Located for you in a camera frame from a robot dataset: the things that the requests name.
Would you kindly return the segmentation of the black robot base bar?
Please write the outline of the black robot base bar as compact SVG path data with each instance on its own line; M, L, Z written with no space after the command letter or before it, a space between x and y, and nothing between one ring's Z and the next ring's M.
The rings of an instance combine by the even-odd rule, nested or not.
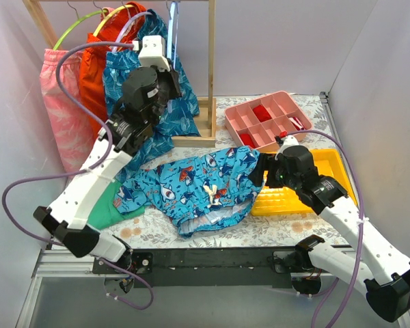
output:
M334 278L328 272L303 266L294 247L236 247L136 249L113 266L95 260L94 274L126 274L124 292L139 276L152 287L270 286L303 295L322 295Z

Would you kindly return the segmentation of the red rolled cloth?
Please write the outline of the red rolled cloth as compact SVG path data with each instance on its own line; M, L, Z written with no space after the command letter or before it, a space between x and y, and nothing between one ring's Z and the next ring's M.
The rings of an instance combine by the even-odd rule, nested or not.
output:
M267 111L266 107L263 105L258 105L253 108L253 113L259 120L259 122L266 122L268 120L271 120L271 114Z

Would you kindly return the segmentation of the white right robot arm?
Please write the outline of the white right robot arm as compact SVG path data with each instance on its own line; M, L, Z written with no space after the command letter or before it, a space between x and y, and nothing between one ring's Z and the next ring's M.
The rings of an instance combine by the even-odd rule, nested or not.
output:
M306 147L284 144L276 155L261 154L249 179L256 185L294 191L355 250L355 257L350 257L311 235L295 247L295 262L302 271L316 267L335 275L365 296L387 322L410 310L410 258L369 222L336 179L319 174Z

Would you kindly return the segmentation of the green folded cloth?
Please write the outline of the green folded cloth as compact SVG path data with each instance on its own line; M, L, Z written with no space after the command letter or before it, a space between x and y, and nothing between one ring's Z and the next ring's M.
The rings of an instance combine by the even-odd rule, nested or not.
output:
M88 223L103 230L144 214L145 207L134 203L136 196L120 182L111 182L94 205Z

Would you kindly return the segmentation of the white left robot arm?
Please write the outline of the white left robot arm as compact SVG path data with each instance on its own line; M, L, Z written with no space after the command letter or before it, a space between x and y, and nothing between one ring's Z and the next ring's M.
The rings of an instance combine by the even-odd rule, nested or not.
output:
M82 166L84 174L75 176L49 206L35 209L34 218L76 257L103 258L116 273L130 269L131 248L93 228L89 215L117 173L153 136L168 102L180 95L178 73L170 60L134 69Z

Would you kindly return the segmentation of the red white striped cloth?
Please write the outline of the red white striped cloth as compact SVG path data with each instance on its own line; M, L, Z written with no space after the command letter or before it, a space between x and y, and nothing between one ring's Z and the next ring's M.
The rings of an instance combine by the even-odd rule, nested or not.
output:
M303 122L298 117L292 116L292 117L288 117L288 119L297 131L305 130Z

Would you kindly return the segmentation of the blue shark print shorts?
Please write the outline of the blue shark print shorts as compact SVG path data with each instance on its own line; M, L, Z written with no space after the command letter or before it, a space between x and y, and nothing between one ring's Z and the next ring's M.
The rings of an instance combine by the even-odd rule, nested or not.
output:
M185 238L235 226L262 190L249 178L259 159L259 151L241 146L139 169L121 185L113 204L122 214L154 206Z

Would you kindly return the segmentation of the teal leaf print shorts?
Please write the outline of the teal leaf print shorts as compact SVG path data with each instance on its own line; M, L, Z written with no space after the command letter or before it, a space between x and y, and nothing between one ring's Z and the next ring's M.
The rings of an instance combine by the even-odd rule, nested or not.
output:
M143 17L143 25L133 39L142 40L145 36L162 36L166 45L167 25L154 10L149 9L148 11L152 15ZM113 113L115 104L123 95L123 82L132 71L140 67L143 66L139 63L138 53L132 49L122 51L113 49L107 53L102 82L108 114ZM133 159L120 170L117 175L119 181L124 182L132 177L143 164L169 152L174 147L173 136L198 136L200 134L193 119L200 113L198 99L177 54L176 71L179 74L182 96L168 102L159 124L154 128L153 136L146 140Z

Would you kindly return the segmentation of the pink patterned shorts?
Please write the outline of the pink patterned shorts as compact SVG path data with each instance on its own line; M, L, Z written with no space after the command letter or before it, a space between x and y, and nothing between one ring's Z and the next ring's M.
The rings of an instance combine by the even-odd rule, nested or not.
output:
M44 104L66 172L77 171L89 155L100 130L100 124L84 113L60 90L56 69L65 51L44 51L40 86ZM60 81L76 99L81 101L79 72L83 51L70 56L60 68Z

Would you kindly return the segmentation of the green hanger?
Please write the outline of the green hanger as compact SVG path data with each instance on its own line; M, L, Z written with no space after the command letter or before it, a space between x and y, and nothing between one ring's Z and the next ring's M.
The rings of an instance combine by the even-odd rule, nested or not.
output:
M73 24L71 24L64 32L63 34L58 38L56 43L52 46L52 50L57 51L60 50L62 47L62 44L64 41L67 39L67 37L72 34L76 29L79 29L80 26L85 23L88 20L93 19L94 17L98 17L98 20L101 21L103 18L105 18L109 13L109 9L107 8L102 8L101 10L96 10L93 12L90 12L89 14L86 14L80 18L78 18Z

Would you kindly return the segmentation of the red cloth in corner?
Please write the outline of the red cloth in corner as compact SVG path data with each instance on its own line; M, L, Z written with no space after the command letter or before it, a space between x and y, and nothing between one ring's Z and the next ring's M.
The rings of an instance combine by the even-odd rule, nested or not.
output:
M248 133L242 133L239 135L239 137L241 138L241 141L243 142L245 146L255 148L255 143Z

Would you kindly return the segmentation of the pale blue hanger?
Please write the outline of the pale blue hanger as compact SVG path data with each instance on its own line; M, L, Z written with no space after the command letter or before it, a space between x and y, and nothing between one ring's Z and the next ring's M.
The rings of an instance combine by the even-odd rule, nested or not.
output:
M172 1L167 5L169 14L167 23L167 50L166 55L172 64L172 70L176 69L176 51L178 43L178 1Z

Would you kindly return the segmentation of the orange shorts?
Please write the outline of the orange shorts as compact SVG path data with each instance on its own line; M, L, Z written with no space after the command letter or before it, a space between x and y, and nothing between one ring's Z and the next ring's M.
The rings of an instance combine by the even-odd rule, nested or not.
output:
M133 8L129 9L129 14L122 10L103 27L97 37L93 36L93 32L89 33L87 42L114 42L120 30L132 16L146 11L146 8L140 3L129 2L126 5L128 4L133 5ZM81 102L102 121L107 119L103 71L106 67L106 55L110 50L109 46L85 49L79 72Z

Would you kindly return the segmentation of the floral table mat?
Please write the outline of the floral table mat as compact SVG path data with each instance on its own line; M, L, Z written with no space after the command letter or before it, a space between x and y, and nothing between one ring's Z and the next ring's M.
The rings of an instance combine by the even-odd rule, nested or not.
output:
M224 111L228 107L257 97L217 97L215 142L217 148L173 148L163 156L146 163L142 168L154 168L159 164L235 146L234 140L225 126ZM311 120L314 130L331 135L337 141L340 140L331 111L326 109L324 105L326 102L324 96L295 94L292 97ZM303 144L309 149L336 148L329 139L317 134L307 135ZM289 246L311 234L321 236L329 243L347 245L346 240L331 225L314 213L270 216L252 216L249 214L232 227L211 232L196 232L192 237L183 238L178 235L178 230L171 219L155 207L147 206L144 214L117 223L102 231L120 237L133 249Z

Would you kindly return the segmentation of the wooden clothes rack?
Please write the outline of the wooden clothes rack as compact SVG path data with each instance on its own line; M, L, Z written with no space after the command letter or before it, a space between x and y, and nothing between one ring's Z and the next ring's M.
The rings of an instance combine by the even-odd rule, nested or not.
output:
M41 1L23 1L28 13L41 32L46 44L53 48L57 37L48 16L40 5ZM216 1L208 3L208 96L199 97L200 114L195 118L200 137L174 137L176 147L213 148L216 140L216 99L213 97L214 88L214 59L215 59L215 7Z

